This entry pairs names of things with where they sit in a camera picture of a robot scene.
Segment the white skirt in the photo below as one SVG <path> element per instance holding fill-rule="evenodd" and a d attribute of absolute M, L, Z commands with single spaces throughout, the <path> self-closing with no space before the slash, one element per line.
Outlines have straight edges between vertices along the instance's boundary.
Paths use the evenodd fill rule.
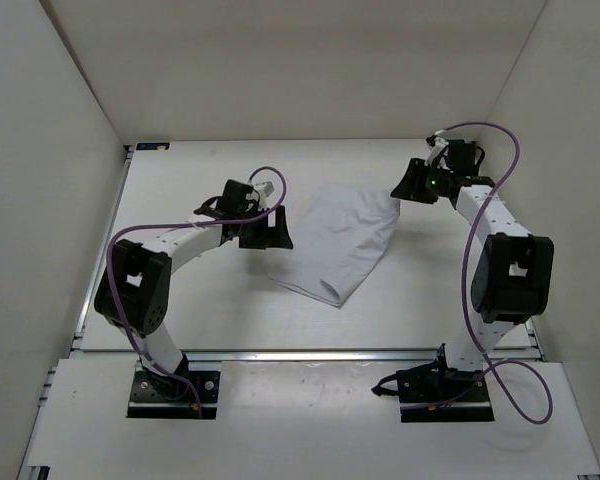
<path fill-rule="evenodd" d="M 340 308 L 385 254 L 399 216 L 400 201 L 387 190 L 327 184 L 292 226 L 294 248 L 269 278 Z"/>

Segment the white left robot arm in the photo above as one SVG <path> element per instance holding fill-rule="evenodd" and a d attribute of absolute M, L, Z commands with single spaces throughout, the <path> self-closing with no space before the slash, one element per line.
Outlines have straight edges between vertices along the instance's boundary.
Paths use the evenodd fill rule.
<path fill-rule="evenodd" d="M 204 201 L 184 224 L 157 226 L 141 242 L 119 236 L 108 246 L 106 268 L 94 309 L 129 339 L 142 367 L 168 398 L 189 385 L 186 355 L 165 325 L 171 277 L 190 261 L 233 240 L 242 249 L 293 248 L 285 207 L 271 205 L 272 182 L 229 180 L 223 192 Z"/>

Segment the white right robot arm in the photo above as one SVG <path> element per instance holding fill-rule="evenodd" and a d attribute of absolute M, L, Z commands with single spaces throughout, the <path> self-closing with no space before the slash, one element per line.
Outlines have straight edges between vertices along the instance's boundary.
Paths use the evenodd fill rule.
<path fill-rule="evenodd" d="M 469 329 L 444 344 L 444 366 L 428 376 L 429 391 L 451 400 L 464 377 L 481 371 L 485 355 L 517 326 L 544 312 L 548 303 L 554 244 L 523 227 L 494 192 L 494 180 L 479 169 L 484 150 L 473 141 L 427 138 L 429 155 L 410 160 L 392 197 L 423 204 L 450 202 L 481 246 L 473 277 L 462 283 Z"/>

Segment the blue left corner label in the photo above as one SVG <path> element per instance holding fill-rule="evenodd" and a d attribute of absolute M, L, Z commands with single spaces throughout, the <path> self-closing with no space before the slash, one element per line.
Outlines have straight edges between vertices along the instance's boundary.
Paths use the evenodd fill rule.
<path fill-rule="evenodd" d="M 136 151 L 166 151 L 170 148 L 170 142 L 139 142 L 135 146 Z"/>

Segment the aluminium front rail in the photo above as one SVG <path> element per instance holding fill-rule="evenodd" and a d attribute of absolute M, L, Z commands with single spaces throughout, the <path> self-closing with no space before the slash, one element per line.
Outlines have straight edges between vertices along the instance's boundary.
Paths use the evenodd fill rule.
<path fill-rule="evenodd" d="M 187 351 L 190 361 L 242 362 L 428 362 L 436 349 L 362 350 L 198 350 Z"/>

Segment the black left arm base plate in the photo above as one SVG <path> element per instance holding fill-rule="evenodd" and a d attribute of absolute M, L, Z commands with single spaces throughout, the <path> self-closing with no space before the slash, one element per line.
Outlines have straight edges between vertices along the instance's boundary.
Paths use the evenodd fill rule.
<path fill-rule="evenodd" d="M 184 383 L 137 368 L 129 393 L 127 417 L 215 420 L 221 372 L 197 370 L 189 371 L 189 375 L 199 403 Z"/>

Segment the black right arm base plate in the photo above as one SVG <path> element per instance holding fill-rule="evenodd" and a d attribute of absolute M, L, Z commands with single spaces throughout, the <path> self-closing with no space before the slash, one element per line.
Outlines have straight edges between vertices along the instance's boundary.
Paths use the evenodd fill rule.
<path fill-rule="evenodd" d="M 422 365 L 396 372 L 402 423 L 484 423 L 495 420 L 486 383 L 446 379 Z"/>

